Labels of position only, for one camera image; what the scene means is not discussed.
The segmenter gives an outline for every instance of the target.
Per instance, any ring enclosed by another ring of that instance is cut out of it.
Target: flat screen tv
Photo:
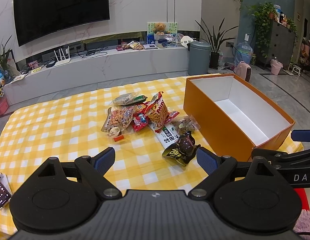
[[[13,0],[18,45],[47,34],[109,20],[108,0]]]

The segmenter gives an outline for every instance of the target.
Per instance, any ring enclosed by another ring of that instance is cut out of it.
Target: pink fluffy rug
[[[310,232],[310,211],[302,210],[293,230],[294,232]],[[310,240],[310,236],[301,237]]]

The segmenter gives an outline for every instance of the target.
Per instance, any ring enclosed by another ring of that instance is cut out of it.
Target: gray trash can
[[[190,43],[189,51],[188,75],[207,74],[211,45],[206,41],[193,41]]]

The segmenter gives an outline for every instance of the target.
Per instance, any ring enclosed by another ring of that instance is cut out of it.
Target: gray cabinet
[[[264,65],[269,65],[271,60],[276,57],[283,64],[283,67],[286,68],[290,64],[293,53],[295,33],[282,24],[272,21],[268,38],[270,39],[270,46],[263,48],[267,57],[264,57],[262,53],[257,53],[258,48],[255,46],[254,52],[256,53],[257,60]]]

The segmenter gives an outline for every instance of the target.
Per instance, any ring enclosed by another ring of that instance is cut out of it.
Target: power outlet
[[[226,42],[226,47],[233,47],[234,46],[234,42]]]

